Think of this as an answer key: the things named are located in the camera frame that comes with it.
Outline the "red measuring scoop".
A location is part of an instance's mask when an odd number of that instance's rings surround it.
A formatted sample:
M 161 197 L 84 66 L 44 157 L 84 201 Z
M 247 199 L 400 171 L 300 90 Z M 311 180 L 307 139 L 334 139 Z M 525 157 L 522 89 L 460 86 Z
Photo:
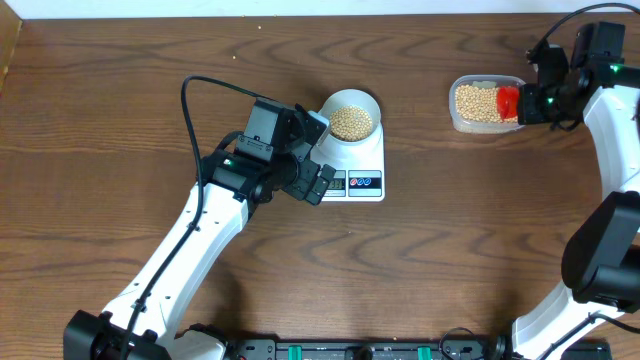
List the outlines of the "red measuring scoop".
M 499 87 L 496 94 L 496 110 L 503 122 L 517 118 L 519 89 L 513 86 Z

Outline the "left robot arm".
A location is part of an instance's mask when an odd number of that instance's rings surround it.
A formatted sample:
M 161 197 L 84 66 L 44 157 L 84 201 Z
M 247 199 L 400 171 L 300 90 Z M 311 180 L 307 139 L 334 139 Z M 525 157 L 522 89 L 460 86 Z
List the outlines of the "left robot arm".
M 182 318 L 224 248 L 260 204 L 281 190 L 321 202 L 335 174 L 311 160 L 330 132 L 327 118 L 263 97 L 243 131 L 198 156 L 197 182 L 178 220 L 131 283 L 99 315 L 78 311 L 65 328 L 66 359 L 222 359 L 226 341 Z

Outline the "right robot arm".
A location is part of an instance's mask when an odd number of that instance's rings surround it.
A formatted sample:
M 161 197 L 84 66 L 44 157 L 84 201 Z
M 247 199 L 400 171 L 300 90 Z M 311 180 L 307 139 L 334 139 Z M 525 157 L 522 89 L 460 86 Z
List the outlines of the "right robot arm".
M 558 359 L 598 325 L 639 309 L 639 70 L 624 63 L 624 35 L 621 24 L 589 23 L 571 56 L 546 40 L 527 55 L 538 80 L 519 89 L 519 123 L 585 125 L 603 201 L 568 241 L 558 285 L 512 323 L 507 359 Z

